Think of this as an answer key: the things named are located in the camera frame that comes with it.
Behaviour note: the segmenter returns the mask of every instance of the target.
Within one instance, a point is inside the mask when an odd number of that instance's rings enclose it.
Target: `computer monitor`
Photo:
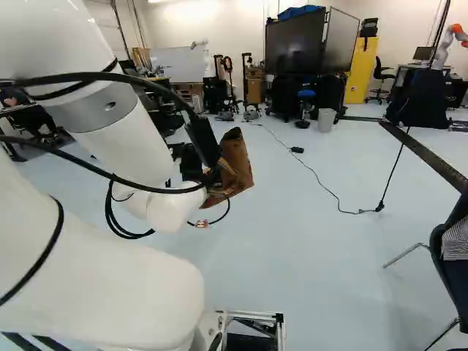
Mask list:
[[[431,59],[433,50],[434,48],[432,46],[419,46],[416,49],[415,55],[412,57],[412,59],[420,61],[429,61]]]
[[[266,26],[265,70],[272,75],[320,72],[326,9]]]
[[[327,39],[320,70],[322,74],[351,70],[359,23],[359,18],[334,7],[330,8]]]

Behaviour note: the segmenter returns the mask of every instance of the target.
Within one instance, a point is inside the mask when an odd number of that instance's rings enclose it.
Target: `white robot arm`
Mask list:
[[[81,0],[3,0],[0,23],[0,77],[121,72]],[[131,86],[97,81],[26,91],[108,170],[164,187],[173,160]],[[3,152],[0,165],[0,330],[100,347],[190,348],[204,307],[193,265],[106,235],[40,194]],[[164,195],[118,186],[114,197],[130,193],[127,208],[168,232],[207,196],[205,188]]]
[[[468,48],[468,34],[463,31],[460,24],[452,24],[447,27],[444,39],[435,53],[432,69],[442,69],[448,57],[448,48],[452,45],[453,38],[461,42],[461,46]]]

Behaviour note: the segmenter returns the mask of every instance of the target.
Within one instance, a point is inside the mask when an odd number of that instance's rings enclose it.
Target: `person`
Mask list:
[[[442,259],[460,317],[468,318],[468,216],[442,235]]]
[[[25,93],[16,88],[0,89],[0,103],[4,108],[19,105],[32,105]],[[38,140],[44,141],[45,137],[58,138],[58,129],[52,117],[45,112],[40,105],[34,105],[27,110],[14,111],[10,115],[13,124],[20,125]],[[50,131],[49,135],[40,132],[42,125],[46,125]]]

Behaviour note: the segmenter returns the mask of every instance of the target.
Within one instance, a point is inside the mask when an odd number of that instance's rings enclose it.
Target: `yellow cabinet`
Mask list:
[[[352,57],[350,76],[346,85],[344,96],[345,104],[362,104],[367,96],[367,88],[371,81],[375,68],[375,56],[377,55],[378,37],[358,38]]]

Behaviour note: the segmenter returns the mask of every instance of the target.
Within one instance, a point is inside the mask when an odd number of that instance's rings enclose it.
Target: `white wall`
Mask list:
[[[133,1],[135,1],[135,7],[138,11],[138,18],[140,22],[143,22],[141,23],[143,40],[141,39],[140,31],[137,26],[132,0],[116,0],[118,16],[121,21],[122,31],[124,32],[130,54],[132,54],[132,48],[143,47],[143,42],[148,44],[148,40],[146,40],[147,30],[141,10],[143,4],[146,2],[142,0]],[[121,33],[118,30],[118,23],[110,5],[110,0],[84,0],[84,4],[93,16],[96,24],[104,35],[104,38],[110,48],[113,49],[113,52],[118,59],[127,60],[128,58],[127,53],[125,52],[124,42],[122,40]]]
[[[233,60],[233,84],[241,94],[241,54],[251,52],[254,60],[263,59],[263,0],[182,0],[146,6],[151,47],[171,48],[208,39],[212,55]]]
[[[279,11],[307,3],[334,6],[358,18],[379,18],[379,56],[385,66],[407,63],[417,46],[425,46],[439,0],[165,0],[143,4],[152,47],[189,45],[209,39],[211,53],[231,56],[234,81],[241,87],[241,53],[263,58],[264,22]],[[447,24],[466,23],[468,1],[452,0]],[[468,52],[455,43],[448,64],[468,78]]]

